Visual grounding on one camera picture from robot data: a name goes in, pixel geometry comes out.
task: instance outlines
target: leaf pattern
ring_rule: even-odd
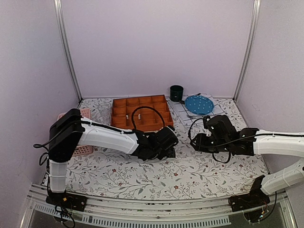
[[[94,119],[97,107],[104,102],[112,103],[112,99],[86,99],[81,108],[90,108]],[[217,99],[217,103],[237,130],[246,127],[233,100]],[[169,108],[179,139],[176,158],[143,162],[112,149],[93,147],[92,154],[69,161],[67,191],[138,200],[212,198],[246,193],[254,178],[267,173],[260,156],[235,156],[228,164],[222,164],[214,161],[212,154],[194,151],[189,144],[188,128]],[[206,130],[197,125],[191,135],[200,132]],[[221,161],[227,157],[226,153],[216,154]]]

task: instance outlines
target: wire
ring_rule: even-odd
[[[267,218],[274,212],[274,209],[275,209],[275,207],[276,207],[277,192],[275,192],[275,193],[276,193],[276,194],[275,194],[275,202],[274,202],[274,205],[273,205],[271,211],[270,211],[269,213],[267,213],[267,215],[266,215],[265,217],[264,217],[263,212],[265,212],[265,210],[266,210],[269,206],[267,205],[266,202],[263,201],[263,202],[265,203],[266,207],[265,207],[265,209],[262,209],[263,212],[262,212],[262,215],[261,215],[261,216],[259,216],[259,217],[255,218],[255,219],[251,220],[250,217],[248,217],[248,213],[247,213],[247,214],[243,214],[243,215],[244,215],[244,218],[245,218],[248,222],[250,222],[251,224],[259,223],[259,222],[262,222],[262,221],[264,221],[265,219],[267,219]]]
[[[44,152],[44,153],[40,156],[40,158],[39,158],[39,165],[40,165],[40,166],[42,166],[42,165],[47,161],[48,156],[46,156],[46,158],[45,158],[43,161],[41,161],[42,158],[44,157],[44,155],[46,155],[46,154],[48,154],[48,152]]]
[[[253,221],[251,223],[258,223],[258,222],[264,221],[265,219],[267,219],[274,212],[275,207],[276,207],[276,200],[277,200],[277,192],[275,192],[275,193],[276,193],[275,194],[275,202],[274,202],[274,206],[272,207],[271,211],[265,217],[261,218],[258,221]]]
[[[131,121],[132,121],[132,124],[133,124],[135,130],[136,130],[136,125],[135,125],[135,121],[134,121],[134,114],[137,112],[137,110],[142,109],[142,108],[148,108],[148,109],[151,109],[151,110],[153,110],[154,112],[156,112],[157,115],[161,118],[163,127],[166,126],[165,121],[164,121],[162,115],[159,113],[159,111],[157,111],[156,109],[154,109],[154,108],[152,108],[152,107],[149,107],[149,106],[141,106],[141,107],[136,108],[136,109],[132,112],[132,114],[131,114]]]
[[[74,218],[70,215],[70,213],[68,212],[68,210],[67,210],[65,207],[61,206],[60,204],[57,204],[57,205],[55,206],[55,211],[58,212],[58,213],[60,214],[60,218],[61,218],[61,223],[62,223],[62,225],[64,225],[66,228],[75,228],[75,226],[76,226],[75,220],[74,220]],[[66,221],[64,221],[63,216],[69,217],[69,218],[72,220],[73,225],[72,225],[71,227],[68,227],[68,226],[65,224]]]
[[[188,131],[188,137],[189,137],[191,143],[195,144],[196,146],[202,147],[202,148],[211,149],[211,148],[215,148],[215,147],[225,146],[225,145],[228,145],[230,143],[234,143],[234,142],[241,141],[241,140],[244,140],[244,139],[254,138],[254,137],[257,137],[257,136],[270,136],[270,135],[272,135],[272,136],[286,136],[286,137],[304,137],[303,134],[262,133],[262,134],[255,134],[255,135],[251,135],[251,136],[247,136],[247,137],[238,138],[238,139],[232,140],[230,142],[222,143],[222,144],[219,144],[219,145],[205,146],[205,145],[197,144],[193,139],[191,139],[191,129],[192,129],[193,125],[195,124],[195,122],[197,122],[198,120],[202,120],[202,119],[203,118],[196,119],[191,124],[191,126],[189,128],[189,131]]]
[[[51,191],[51,188],[50,188],[50,186],[51,186],[51,184],[50,184],[50,177],[49,177],[49,174],[48,174],[48,176],[47,176],[47,193],[48,193],[48,195],[49,195],[49,193],[52,193],[52,191]]]
[[[254,200],[251,200],[251,201],[247,201],[247,200],[245,200],[245,199],[243,199],[242,197],[240,197],[240,196],[237,196],[237,195],[233,195],[234,197],[236,196],[237,197],[237,199],[238,200],[242,200],[242,201],[244,201],[248,206],[250,206],[250,207],[255,207],[255,205],[257,204],[255,201],[256,201],[256,199],[254,199]],[[251,197],[257,197],[257,198],[259,198],[259,196],[258,195],[251,195]],[[232,206],[233,205],[233,202],[232,202],[232,198],[230,197],[229,199],[228,199],[228,204],[230,205],[230,206]]]
[[[227,163],[230,161],[230,159],[231,159],[231,152],[229,152],[229,156],[228,156],[228,158],[227,158],[227,161],[220,161],[220,160],[217,160],[217,159],[215,158],[215,156],[214,156],[214,153],[212,153],[212,157],[213,157],[213,159],[214,159],[216,162],[220,162],[220,163],[223,163],[223,164],[227,164]]]
[[[115,127],[111,127],[111,126],[108,126],[108,125],[104,125],[104,124],[101,124],[101,123],[94,123],[94,122],[89,122],[89,121],[81,121],[82,124],[86,124],[86,125],[92,125],[92,126],[97,126],[97,127],[103,127],[103,128],[106,128],[106,129],[109,129],[109,130],[113,130],[115,132],[119,132],[119,133],[123,133],[123,134],[133,134],[134,131],[130,131],[130,132],[125,132],[123,131],[122,129],[119,129],[119,128],[115,128]]]
[[[73,124],[78,124],[78,123],[81,123],[80,120],[75,120],[75,121],[72,121],[70,123],[68,123],[67,125],[65,125],[53,138],[51,138],[49,141],[45,142],[44,144],[34,144],[33,147],[38,149],[38,148],[44,148],[48,151],[48,149],[46,148],[46,145],[50,144],[54,139],[56,139],[63,131],[65,131],[68,127],[70,127],[71,125]]]

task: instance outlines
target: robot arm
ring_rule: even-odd
[[[280,154],[300,157],[295,164],[273,174],[266,175],[261,182],[261,190],[270,195],[278,190],[304,181],[304,133],[276,133],[260,130],[256,133],[269,134],[259,136],[253,143],[255,154]]]
[[[225,115],[206,116],[203,121],[211,136],[199,133],[191,139],[189,130],[190,143],[197,151],[249,156],[279,154],[302,158],[279,172],[256,178],[249,194],[231,197],[233,211],[248,209],[245,201],[260,206],[264,201],[269,202],[268,195],[304,181],[304,133],[268,132],[257,128],[244,128],[237,132]]]
[[[78,109],[71,109],[57,120],[50,127],[49,135],[50,140],[42,146],[49,144],[47,202],[55,205],[64,203],[64,199],[75,198],[66,193],[66,173],[67,163],[77,145],[115,149],[142,160],[161,160],[163,157],[175,157],[174,146],[178,143],[171,126],[156,133],[119,129],[82,117]],[[84,201],[82,199],[80,210],[84,208]],[[70,205],[70,202],[66,202],[64,207]]]

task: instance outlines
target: orange tray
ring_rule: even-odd
[[[164,95],[114,99],[111,125],[122,129],[134,129],[131,114],[136,108],[141,106],[156,109],[163,117],[165,125],[173,126],[173,120]],[[134,121],[136,129],[143,132],[158,131],[163,127],[162,120],[157,113],[147,108],[136,111]]]

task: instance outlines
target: purple wall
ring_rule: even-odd
[[[257,33],[238,106],[247,123],[271,131],[304,132],[304,1],[261,3]],[[271,172],[299,160],[265,156]],[[304,224],[304,184],[286,189],[297,224]]]
[[[51,0],[0,3],[0,227],[17,227],[56,116],[77,106]]]
[[[186,94],[233,97],[250,0],[66,0],[72,59],[84,97]]]

